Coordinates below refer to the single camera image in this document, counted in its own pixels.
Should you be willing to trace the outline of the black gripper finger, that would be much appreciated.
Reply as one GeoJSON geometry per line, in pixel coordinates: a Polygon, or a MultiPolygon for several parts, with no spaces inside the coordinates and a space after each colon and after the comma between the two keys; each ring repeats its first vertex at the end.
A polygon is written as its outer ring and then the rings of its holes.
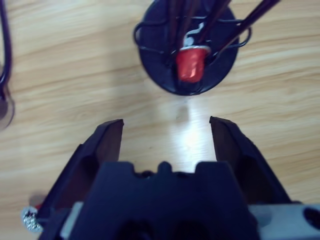
{"type": "Polygon", "coordinates": [[[291,204],[256,145],[232,121],[210,117],[216,160],[228,162],[248,204],[291,204]]]}
{"type": "Polygon", "coordinates": [[[123,119],[100,124],[80,144],[37,213],[42,235],[123,235],[123,119]]]}

